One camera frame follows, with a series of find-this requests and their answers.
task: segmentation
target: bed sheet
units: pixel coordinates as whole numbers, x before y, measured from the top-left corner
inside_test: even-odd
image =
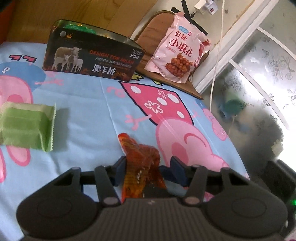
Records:
[[[53,151],[0,148],[0,240],[22,237],[17,206],[50,180],[74,166],[89,171],[114,164],[124,155],[117,138],[122,132],[155,146],[161,165],[169,165],[175,155],[187,165],[216,171],[229,166],[247,176],[226,132],[202,101],[136,73],[126,83],[45,72],[45,50],[45,44],[0,46],[0,106],[5,101],[57,106]],[[184,191],[167,186],[172,192]],[[84,189],[98,199],[95,187]]]

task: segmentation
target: sheep picture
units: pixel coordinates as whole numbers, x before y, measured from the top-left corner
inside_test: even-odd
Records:
[[[83,64],[83,59],[78,59],[78,56],[73,56],[73,67],[71,69],[71,72],[73,71],[74,67],[75,67],[75,72],[77,70],[78,67],[78,71],[81,71],[82,68],[82,64]]]
[[[63,57],[56,57],[54,58],[54,64],[52,65],[52,70],[55,68],[57,70],[57,65],[62,64],[61,72],[63,71],[63,68],[65,64],[68,62],[70,55],[65,55]]]
[[[67,58],[67,62],[66,62],[66,64],[67,64],[66,70],[69,69],[70,64],[73,62],[73,57],[78,56],[79,50],[81,50],[81,48],[77,48],[77,47],[73,47],[73,48],[59,47],[56,50],[55,54],[54,54],[54,64],[52,65],[52,70],[53,70],[54,66],[55,66],[55,69],[57,69],[57,64],[59,64],[59,63],[62,64],[63,61],[62,61],[61,58],[65,58],[65,56],[69,56]]]

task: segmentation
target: green package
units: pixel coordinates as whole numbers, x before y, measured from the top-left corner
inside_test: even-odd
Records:
[[[53,149],[56,106],[5,102],[0,109],[0,145]]]

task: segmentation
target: dark cardboard box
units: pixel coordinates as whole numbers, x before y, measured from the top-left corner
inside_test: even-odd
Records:
[[[129,81],[144,53],[123,35],[58,20],[49,36],[43,70]]]

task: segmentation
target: wooden wall panel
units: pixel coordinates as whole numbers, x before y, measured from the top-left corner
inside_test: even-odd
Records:
[[[7,41],[47,43],[52,24],[67,19],[130,37],[157,0],[18,0]]]

